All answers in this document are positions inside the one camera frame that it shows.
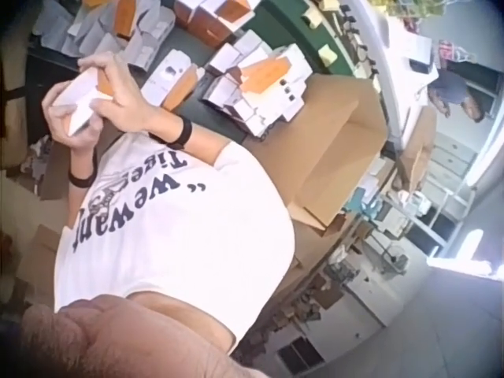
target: black wristband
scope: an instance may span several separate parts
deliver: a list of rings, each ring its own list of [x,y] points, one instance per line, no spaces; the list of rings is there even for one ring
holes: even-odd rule
[[[88,189],[91,187],[93,182],[96,180],[96,173],[98,171],[98,157],[96,156],[96,149],[93,150],[93,173],[86,179],[79,179],[75,177],[71,169],[69,169],[69,181],[74,187],[80,187],[81,189]]]
[[[157,135],[151,133],[149,133],[149,137],[161,144],[165,144],[166,146],[174,150],[183,150],[192,134],[192,122],[184,116],[179,117],[182,120],[182,132],[175,142],[168,143]]]

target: floor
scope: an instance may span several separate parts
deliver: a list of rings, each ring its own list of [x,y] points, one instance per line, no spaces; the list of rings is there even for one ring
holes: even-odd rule
[[[0,302],[8,302],[13,291],[17,263],[30,248],[39,224],[60,232],[65,224],[66,201],[40,201],[30,191],[0,175],[0,224],[11,235],[17,256],[0,277]]]

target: person in background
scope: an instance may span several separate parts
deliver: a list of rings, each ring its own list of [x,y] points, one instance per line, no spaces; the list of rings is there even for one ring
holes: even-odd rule
[[[445,68],[439,69],[438,74],[438,78],[428,85],[428,97],[437,110],[448,118],[450,104],[460,105],[469,118],[481,122],[485,114],[469,93],[464,78]]]
[[[94,100],[72,137],[75,106],[42,107],[70,148],[69,218],[57,251],[55,308],[22,320],[24,368],[61,377],[252,377],[229,354],[292,261],[291,218],[243,147],[151,106],[117,55],[79,60],[103,69],[113,101]],[[110,120],[124,134],[98,162]]]

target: white t-shirt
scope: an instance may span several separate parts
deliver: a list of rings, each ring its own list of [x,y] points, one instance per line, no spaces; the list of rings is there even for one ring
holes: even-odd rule
[[[147,135],[123,135],[102,158],[76,222],[57,251],[57,311],[77,299],[154,291],[208,313],[236,342],[295,248],[275,186],[236,143],[212,167]]]

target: gray shirt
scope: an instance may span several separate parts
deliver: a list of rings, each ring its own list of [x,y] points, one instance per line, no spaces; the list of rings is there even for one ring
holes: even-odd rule
[[[440,69],[439,77],[428,85],[435,89],[439,98],[444,102],[460,105],[468,96],[467,84],[462,76]]]

